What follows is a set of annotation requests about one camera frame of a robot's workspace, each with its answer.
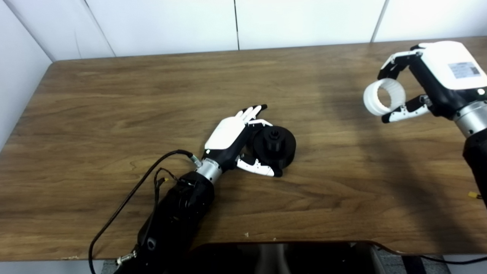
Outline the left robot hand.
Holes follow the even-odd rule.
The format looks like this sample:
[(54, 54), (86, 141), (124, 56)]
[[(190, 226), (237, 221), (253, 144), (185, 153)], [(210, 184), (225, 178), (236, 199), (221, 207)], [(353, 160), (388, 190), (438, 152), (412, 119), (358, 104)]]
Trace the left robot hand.
[(242, 154), (254, 132), (272, 126), (258, 118), (259, 113), (266, 108), (266, 104), (254, 105), (221, 120), (205, 143), (202, 165), (196, 172), (212, 183), (236, 167), (250, 173), (281, 177), (282, 170), (263, 165), (257, 158)]

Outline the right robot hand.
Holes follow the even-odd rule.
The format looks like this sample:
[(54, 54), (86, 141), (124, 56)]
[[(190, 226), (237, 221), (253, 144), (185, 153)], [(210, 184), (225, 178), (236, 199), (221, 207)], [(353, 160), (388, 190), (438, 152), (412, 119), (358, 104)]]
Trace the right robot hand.
[(383, 123), (419, 116), (422, 107), (451, 120), (464, 107), (486, 100), (486, 73), (461, 42), (420, 43), (409, 51), (391, 54), (377, 79), (396, 80), (405, 68), (425, 94), (388, 111), (382, 116)]

